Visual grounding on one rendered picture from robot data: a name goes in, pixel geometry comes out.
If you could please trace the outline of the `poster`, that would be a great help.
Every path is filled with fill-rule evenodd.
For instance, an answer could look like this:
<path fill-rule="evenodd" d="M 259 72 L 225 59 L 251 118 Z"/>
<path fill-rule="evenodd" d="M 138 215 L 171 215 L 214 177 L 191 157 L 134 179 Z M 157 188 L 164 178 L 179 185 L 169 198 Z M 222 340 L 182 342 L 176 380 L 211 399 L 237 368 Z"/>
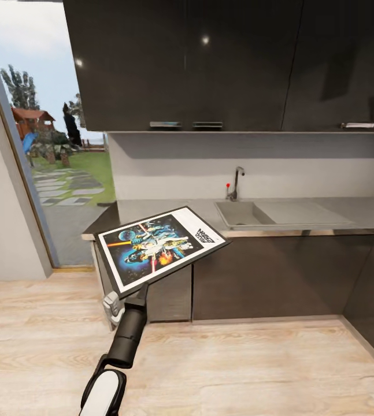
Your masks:
<path fill-rule="evenodd" d="M 119 301 L 230 245 L 190 207 L 94 234 Z"/>

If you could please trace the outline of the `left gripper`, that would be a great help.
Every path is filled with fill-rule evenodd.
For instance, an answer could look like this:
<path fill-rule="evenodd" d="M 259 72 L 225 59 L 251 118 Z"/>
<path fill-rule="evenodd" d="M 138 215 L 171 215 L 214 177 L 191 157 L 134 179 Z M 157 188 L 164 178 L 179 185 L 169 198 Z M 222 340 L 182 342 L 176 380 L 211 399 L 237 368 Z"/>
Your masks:
<path fill-rule="evenodd" d="M 126 298 L 125 312 L 114 338 L 127 338 L 140 343 L 143 329 L 147 324 L 147 294 L 149 282 L 145 282 L 137 297 Z"/>

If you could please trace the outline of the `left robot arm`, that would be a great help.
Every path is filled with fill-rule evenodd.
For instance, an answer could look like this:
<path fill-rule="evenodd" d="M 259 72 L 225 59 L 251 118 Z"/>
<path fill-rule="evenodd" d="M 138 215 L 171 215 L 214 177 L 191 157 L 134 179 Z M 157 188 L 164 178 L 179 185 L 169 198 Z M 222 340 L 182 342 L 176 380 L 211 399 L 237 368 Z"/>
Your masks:
<path fill-rule="evenodd" d="M 149 282 L 145 282 L 137 297 L 127 297 L 125 308 L 120 307 L 119 296 L 115 292 L 104 297 L 102 304 L 106 317 L 118 328 L 109 352 L 101 356 L 83 392 L 79 416 L 119 416 L 127 375 L 116 369 L 104 368 L 106 365 L 121 369 L 133 367 L 135 353 L 147 324 L 148 287 Z"/>

